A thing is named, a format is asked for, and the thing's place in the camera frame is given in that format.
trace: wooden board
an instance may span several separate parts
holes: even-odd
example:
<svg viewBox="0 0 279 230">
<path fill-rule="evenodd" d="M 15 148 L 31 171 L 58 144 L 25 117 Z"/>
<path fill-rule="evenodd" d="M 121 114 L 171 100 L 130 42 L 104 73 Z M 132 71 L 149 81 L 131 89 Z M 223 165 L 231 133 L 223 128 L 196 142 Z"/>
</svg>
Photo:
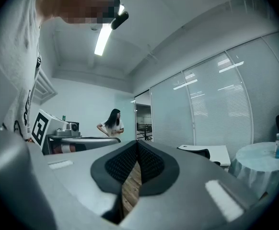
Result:
<svg viewBox="0 0 279 230">
<path fill-rule="evenodd" d="M 136 162 L 133 170 L 122 185 L 122 203 L 124 216 L 133 209 L 139 200 L 139 191 L 141 186 L 140 166 Z"/>
</svg>

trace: white tape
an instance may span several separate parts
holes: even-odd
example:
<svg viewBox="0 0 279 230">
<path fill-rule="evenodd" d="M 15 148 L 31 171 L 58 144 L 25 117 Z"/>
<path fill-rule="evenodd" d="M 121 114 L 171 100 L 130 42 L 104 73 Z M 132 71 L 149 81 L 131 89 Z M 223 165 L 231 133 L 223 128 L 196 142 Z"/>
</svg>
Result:
<svg viewBox="0 0 279 230">
<path fill-rule="evenodd" d="M 57 170 L 57 169 L 64 168 L 69 165 L 73 165 L 73 162 L 70 160 L 66 160 L 66 161 L 50 164 L 49 167 L 52 170 Z"/>
<path fill-rule="evenodd" d="M 231 198 L 217 180 L 208 181 L 206 190 L 227 222 L 234 221 L 244 213 L 244 210 Z"/>
<path fill-rule="evenodd" d="M 62 144 L 62 153 L 71 153 L 69 144 Z"/>
</svg>

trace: round table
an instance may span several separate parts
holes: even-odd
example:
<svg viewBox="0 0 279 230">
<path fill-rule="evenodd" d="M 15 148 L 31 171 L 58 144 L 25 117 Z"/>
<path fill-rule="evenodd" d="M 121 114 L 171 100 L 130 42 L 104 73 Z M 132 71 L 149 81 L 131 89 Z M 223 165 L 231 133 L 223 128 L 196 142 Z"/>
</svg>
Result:
<svg viewBox="0 0 279 230">
<path fill-rule="evenodd" d="M 279 159 L 275 158 L 275 142 L 262 142 L 241 148 L 231 162 L 229 173 L 240 179 L 258 198 L 272 194 L 279 185 Z"/>
</svg>

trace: white shirt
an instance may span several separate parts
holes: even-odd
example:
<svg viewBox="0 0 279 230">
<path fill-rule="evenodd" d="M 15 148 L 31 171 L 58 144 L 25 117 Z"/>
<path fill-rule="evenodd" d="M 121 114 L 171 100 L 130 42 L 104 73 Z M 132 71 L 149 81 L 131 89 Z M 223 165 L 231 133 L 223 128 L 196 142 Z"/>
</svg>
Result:
<svg viewBox="0 0 279 230">
<path fill-rule="evenodd" d="M 0 69 L 17 89 L 4 125 L 24 139 L 30 137 L 29 109 L 39 72 L 36 67 L 39 22 L 35 2 L 8 0 L 0 10 Z"/>
<path fill-rule="evenodd" d="M 116 123 L 115 123 L 112 128 L 109 128 L 109 127 L 105 126 L 106 121 L 107 120 L 103 121 L 101 124 L 102 124 L 102 127 L 105 127 L 105 129 L 106 129 L 107 133 L 109 134 L 109 136 L 110 137 L 119 137 L 120 134 L 119 133 L 115 133 L 114 134 L 114 131 L 118 131 L 118 130 L 121 130 L 121 129 L 124 128 L 124 124 L 121 121 L 121 119 L 119 120 L 119 125 L 116 125 Z"/>
</svg>

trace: ceiling light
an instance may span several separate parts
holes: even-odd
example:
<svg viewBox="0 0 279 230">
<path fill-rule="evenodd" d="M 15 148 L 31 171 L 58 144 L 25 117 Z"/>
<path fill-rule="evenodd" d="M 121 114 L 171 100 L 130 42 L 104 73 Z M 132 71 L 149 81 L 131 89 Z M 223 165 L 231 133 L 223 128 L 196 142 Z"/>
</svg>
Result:
<svg viewBox="0 0 279 230">
<path fill-rule="evenodd" d="M 221 72 L 224 72 L 224 71 L 227 71 L 227 70 L 229 70 L 229 69 L 232 69 L 232 68 L 235 68 L 235 67 L 241 66 L 241 65 L 243 65 L 243 64 L 244 64 L 244 62 L 243 62 L 243 61 L 242 61 L 242 62 L 240 62 L 240 63 L 237 63 L 237 64 L 233 64 L 232 66 L 229 66 L 229 67 L 226 67 L 226 68 L 224 68 L 224 69 L 220 70 L 220 73 L 221 73 Z"/>
<path fill-rule="evenodd" d="M 189 84 L 191 84 L 191 83 L 194 83 L 194 82 L 197 82 L 197 81 L 198 81 L 198 80 L 195 79 L 195 80 L 193 80 L 193 81 L 191 81 L 191 82 L 182 84 L 182 85 L 180 85 L 180 86 L 178 86 L 178 87 L 175 87 L 174 90 L 180 89 L 180 88 L 182 88 L 182 87 L 184 87 L 184 86 L 187 86 L 187 85 L 189 85 Z"/>
<path fill-rule="evenodd" d="M 121 13 L 122 13 L 124 10 L 125 10 L 125 6 L 124 6 L 124 5 L 121 5 L 121 6 L 119 7 L 119 12 L 118 12 L 118 14 L 121 15 Z"/>
<path fill-rule="evenodd" d="M 124 11 L 124 9 L 125 7 L 121 5 L 119 7 L 118 14 L 120 15 Z M 111 32 L 112 32 L 111 24 L 103 24 L 98 37 L 98 41 L 95 49 L 95 55 L 102 56 L 103 51 L 105 50 L 105 45 L 110 37 Z"/>
</svg>

